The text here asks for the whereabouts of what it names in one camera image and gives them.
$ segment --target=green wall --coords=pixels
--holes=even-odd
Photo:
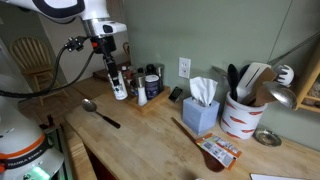
[[[320,29],[319,2],[291,0],[125,0],[132,61],[165,65],[164,83],[179,86],[189,96],[189,80],[178,76],[178,59],[191,59],[190,77],[218,81],[215,100],[223,107],[227,87],[212,71],[215,65],[239,69],[250,62],[267,63]],[[302,70],[315,41],[288,56],[283,63]],[[319,114],[292,111],[278,102],[269,105],[262,120],[274,132],[320,150]]]
[[[47,45],[52,62],[54,63],[56,56],[53,53],[51,44],[43,30],[37,13],[32,11],[23,12],[16,6],[0,3],[0,17],[4,22],[4,24],[0,24],[0,38],[8,50],[10,44],[19,37],[36,37]],[[61,70],[57,78],[61,83],[66,82]],[[26,80],[29,84],[31,83],[30,79],[27,78]]]

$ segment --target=cabinet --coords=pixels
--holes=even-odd
[[[316,106],[310,106],[303,104],[303,100],[313,100],[320,102],[320,97],[309,96],[307,93],[311,89],[312,85],[318,79],[320,74],[320,43],[313,52],[311,58],[307,62],[306,68],[304,68],[301,77],[298,80],[295,93],[297,96],[297,107],[320,113],[320,108]]]

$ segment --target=wall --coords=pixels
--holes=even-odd
[[[165,65],[164,83],[183,88],[178,58],[192,59],[190,77],[218,81],[215,100],[224,103],[227,87],[211,66],[239,69],[250,62],[278,57],[320,30],[320,2],[305,0],[125,0],[132,54],[137,66]],[[316,41],[292,53],[281,63],[299,75]],[[320,150],[319,114],[292,111],[275,102],[261,125],[301,144]]]
[[[0,38],[3,40],[7,49],[9,49],[10,44],[19,37],[36,37],[47,45],[52,62],[54,62],[56,56],[54,55],[51,44],[44,33],[37,13],[23,12],[16,6],[0,3],[0,17],[3,21],[3,24],[0,24]],[[58,80],[61,83],[66,82],[61,70],[60,74],[58,74]]]
[[[112,20],[124,23],[123,6],[120,0],[108,0],[108,12]],[[39,18],[56,55],[62,46],[68,42],[69,37],[75,38],[77,36],[86,36],[80,18],[77,18],[70,24],[57,24],[42,15],[39,15]],[[117,50],[112,52],[112,55],[116,63],[127,61],[128,59],[126,58],[122,49],[122,44],[128,41],[127,33],[118,33],[114,35],[114,38]],[[78,76],[92,50],[93,49],[91,47],[90,40],[87,40],[84,43],[84,49],[82,51],[64,53],[60,65],[68,82],[71,82]],[[102,55],[95,54],[80,80],[91,77],[93,72],[104,68],[105,65],[102,60]]]

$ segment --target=metal spoon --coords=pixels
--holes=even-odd
[[[104,116],[104,115],[100,114],[99,112],[97,112],[96,111],[97,105],[93,101],[90,101],[89,99],[83,99],[82,100],[82,107],[87,112],[97,113],[99,116],[101,116],[104,120],[106,120],[108,123],[113,125],[115,128],[119,129],[121,127],[121,125],[119,123],[117,123],[117,122],[113,121],[112,119],[108,118],[107,116]]]
[[[278,82],[264,82],[263,86],[284,106],[295,109],[297,106],[296,95],[286,86]]]

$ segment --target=wooden chair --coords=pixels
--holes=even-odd
[[[48,87],[52,80],[52,65],[48,48],[38,39],[33,37],[22,37],[16,39],[10,46],[10,53],[14,57],[21,73],[31,77],[34,81],[34,91],[41,91]],[[56,81],[54,87],[60,86]],[[40,96],[40,103],[43,106],[43,99],[57,93],[68,94],[64,91],[56,91],[45,96]]]

